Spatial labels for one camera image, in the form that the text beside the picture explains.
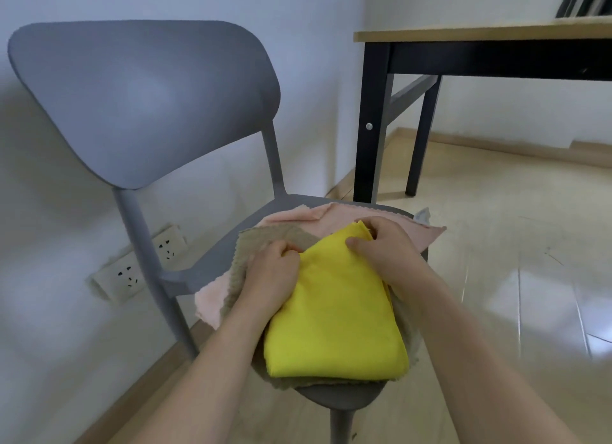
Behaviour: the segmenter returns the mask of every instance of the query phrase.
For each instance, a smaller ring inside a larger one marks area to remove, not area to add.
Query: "black desk leg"
[[[376,203],[387,125],[383,112],[389,105],[393,75],[389,75],[390,45],[366,43],[361,81],[361,107],[353,200]]]
[[[436,112],[441,82],[442,76],[438,76],[436,84],[425,92],[423,98],[423,108],[421,109],[419,127],[417,128],[417,137],[414,140],[414,150],[412,151],[412,161],[410,162],[410,172],[408,173],[408,183],[406,184],[406,195],[409,197],[414,197],[417,194],[420,171],[423,167],[429,131],[432,129],[433,115]]]

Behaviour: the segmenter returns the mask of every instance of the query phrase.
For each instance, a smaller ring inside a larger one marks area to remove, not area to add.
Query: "chair backrest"
[[[9,59],[78,158],[122,189],[261,131],[280,104],[261,42],[221,21],[36,23]]]

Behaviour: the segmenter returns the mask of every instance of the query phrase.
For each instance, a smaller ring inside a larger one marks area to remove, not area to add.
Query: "desk top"
[[[431,27],[394,31],[358,31],[356,43],[423,41],[524,41],[611,39],[612,17],[559,18],[546,23],[487,27]]]

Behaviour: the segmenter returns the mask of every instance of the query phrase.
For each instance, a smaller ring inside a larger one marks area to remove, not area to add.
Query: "forearm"
[[[462,443],[574,444],[578,440],[487,344],[477,323],[435,274],[411,303]]]
[[[134,442],[224,443],[265,320],[239,300]]]

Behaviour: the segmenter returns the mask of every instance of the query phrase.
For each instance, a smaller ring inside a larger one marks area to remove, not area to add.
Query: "yellow cloth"
[[[372,239],[359,222],[301,254],[295,291],[264,339],[271,377],[388,380],[408,371],[387,286],[346,247],[350,236]]]

